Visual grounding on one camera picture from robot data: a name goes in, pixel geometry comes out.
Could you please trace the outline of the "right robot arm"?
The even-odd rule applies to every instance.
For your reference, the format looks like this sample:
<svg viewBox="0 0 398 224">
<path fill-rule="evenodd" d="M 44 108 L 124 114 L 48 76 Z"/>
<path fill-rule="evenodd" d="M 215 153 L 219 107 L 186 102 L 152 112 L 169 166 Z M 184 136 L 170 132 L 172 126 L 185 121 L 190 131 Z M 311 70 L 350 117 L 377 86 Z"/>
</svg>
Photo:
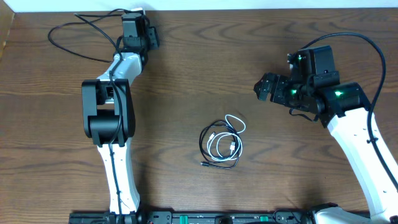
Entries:
<svg viewBox="0 0 398 224">
<path fill-rule="evenodd" d="M 341 83 L 329 45 L 288 56 L 290 76 L 266 73 L 254 85 L 259 100 L 315 114 L 336 139 L 365 195 L 369 217 L 333 203 L 313 207 L 303 223 L 397 223 L 397 163 L 358 83 Z"/>
</svg>

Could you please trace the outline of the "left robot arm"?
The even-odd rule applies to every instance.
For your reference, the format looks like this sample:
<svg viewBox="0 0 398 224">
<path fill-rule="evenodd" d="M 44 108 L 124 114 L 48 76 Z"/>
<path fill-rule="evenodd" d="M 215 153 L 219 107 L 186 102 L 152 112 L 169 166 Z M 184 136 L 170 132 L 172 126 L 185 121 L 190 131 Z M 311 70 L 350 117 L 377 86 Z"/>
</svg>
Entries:
<svg viewBox="0 0 398 224">
<path fill-rule="evenodd" d="M 159 38 L 145 10 L 139 7 L 121 16 L 123 34 L 109 68 L 98 78 L 81 84 L 83 127 L 104 163 L 110 192 L 109 210 L 134 215 L 140 196 L 134 183 L 131 141 L 136 118 L 130 87 L 149 61 L 148 52 L 159 47 Z"/>
</svg>

